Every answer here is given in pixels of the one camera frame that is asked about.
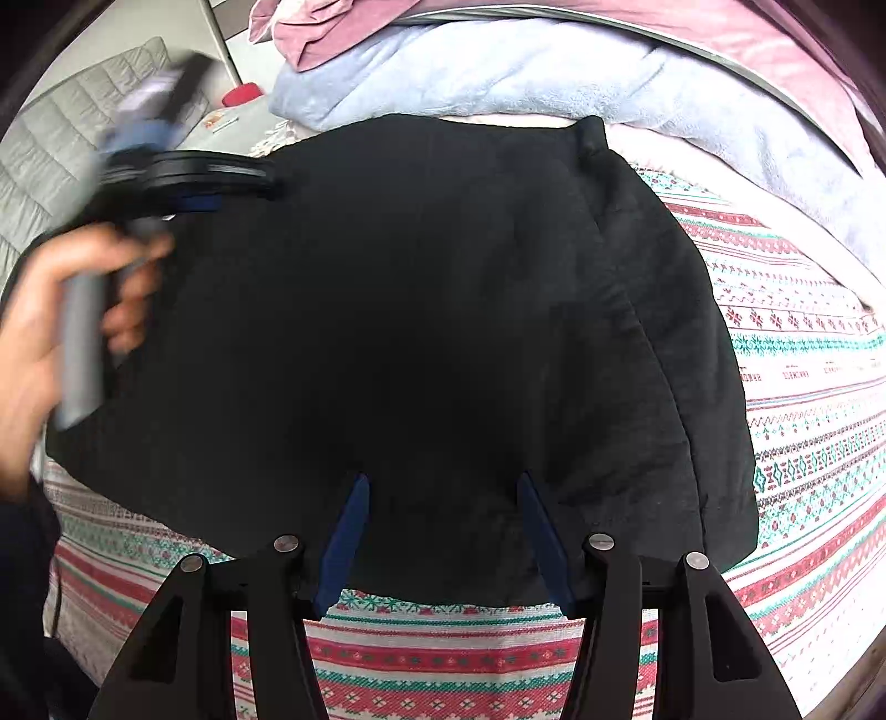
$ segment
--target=black cloth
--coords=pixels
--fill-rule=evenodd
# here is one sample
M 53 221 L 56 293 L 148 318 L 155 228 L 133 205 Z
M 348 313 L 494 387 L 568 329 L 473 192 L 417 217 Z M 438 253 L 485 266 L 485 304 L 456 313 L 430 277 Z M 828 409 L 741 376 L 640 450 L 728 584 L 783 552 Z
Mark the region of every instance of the black cloth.
M 22 503 L 0 500 L 0 709 L 19 720 L 86 720 L 98 688 L 56 638 L 43 636 L 50 561 L 61 536 L 31 478 Z
M 61 535 L 33 480 L 27 501 L 0 500 L 0 708 L 4 717 L 45 718 L 50 667 L 43 651 L 43 603 Z
M 742 383 L 703 260 L 602 122 L 389 116 L 272 156 L 283 200 L 173 221 L 145 344 L 51 455 L 244 556 L 316 552 L 372 483 L 350 587 L 545 602 L 524 471 L 588 531 L 722 570 L 757 541 Z

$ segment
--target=quilted cushion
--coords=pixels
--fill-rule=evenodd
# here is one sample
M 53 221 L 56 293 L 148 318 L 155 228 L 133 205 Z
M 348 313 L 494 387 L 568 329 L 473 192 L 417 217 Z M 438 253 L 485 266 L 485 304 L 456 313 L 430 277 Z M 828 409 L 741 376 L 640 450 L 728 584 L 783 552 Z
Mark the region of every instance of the quilted cushion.
M 72 75 L 21 109 L 0 140 L 0 288 L 21 250 L 71 211 L 102 134 L 120 101 L 169 65 L 154 37 L 141 47 Z M 186 114 L 189 131 L 206 112 L 202 95 Z

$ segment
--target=finger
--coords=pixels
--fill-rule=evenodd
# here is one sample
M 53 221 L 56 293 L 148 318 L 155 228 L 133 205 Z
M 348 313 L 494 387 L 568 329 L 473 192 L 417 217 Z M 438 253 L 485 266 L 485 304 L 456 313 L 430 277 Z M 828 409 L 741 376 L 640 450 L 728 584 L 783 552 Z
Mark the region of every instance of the finger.
M 144 323 L 147 305 L 144 300 L 122 302 L 105 313 L 102 330 L 107 335 L 118 335 Z
M 54 322 L 62 281 L 78 272 L 119 270 L 143 253 L 137 243 L 119 240 L 110 225 L 91 225 L 53 238 L 28 260 L 4 321 L 47 332 Z
M 119 335 L 114 335 L 108 341 L 108 348 L 116 355 L 126 355 L 136 349 L 144 341 L 144 328 L 142 326 L 130 328 Z
M 144 247 L 121 238 L 109 224 L 88 225 L 44 243 L 26 268 L 26 279 L 44 287 L 54 286 L 78 272 L 108 273 L 144 257 Z
M 148 244 L 148 258 L 151 260 L 159 260 L 166 257 L 175 247 L 175 240 L 168 232 L 164 232 L 152 239 Z
M 137 270 L 130 273 L 129 277 L 120 286 L 120 299 L 141 300 L 145 295 L 150 295 L 159 287 L 160 273 L 156 262 L 147 262 Z

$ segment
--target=human hand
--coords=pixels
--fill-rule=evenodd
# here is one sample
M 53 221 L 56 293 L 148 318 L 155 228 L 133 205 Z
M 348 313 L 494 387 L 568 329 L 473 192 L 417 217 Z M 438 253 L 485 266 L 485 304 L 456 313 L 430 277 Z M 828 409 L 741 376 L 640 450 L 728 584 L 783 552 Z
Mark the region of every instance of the human hand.
M 108 347 L 128 353 L 144 338 L 146 298 L 159 284 L 156 261 L 172 250 L 168 235 L 149 246 L 121 239 L 111 225 L 91 225 L 47 241 L 28 259 L 0 318 L 0 499 L 27 494 L 27 470 L 40 428 L 61 397 L 58 318 L 64 281 L 79 272 L 108 273 L 146 262 L 105 313 Z

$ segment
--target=black jacket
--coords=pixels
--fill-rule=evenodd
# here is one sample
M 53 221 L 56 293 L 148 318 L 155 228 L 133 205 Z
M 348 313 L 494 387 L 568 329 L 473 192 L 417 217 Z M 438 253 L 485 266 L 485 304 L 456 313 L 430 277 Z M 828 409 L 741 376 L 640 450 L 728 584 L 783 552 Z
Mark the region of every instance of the black jacket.
M 0 708 L 4 716 L 45 718 L 49 672 L 43 603 L 61 530 L 32 480 L 27 502 L 0 502 Z

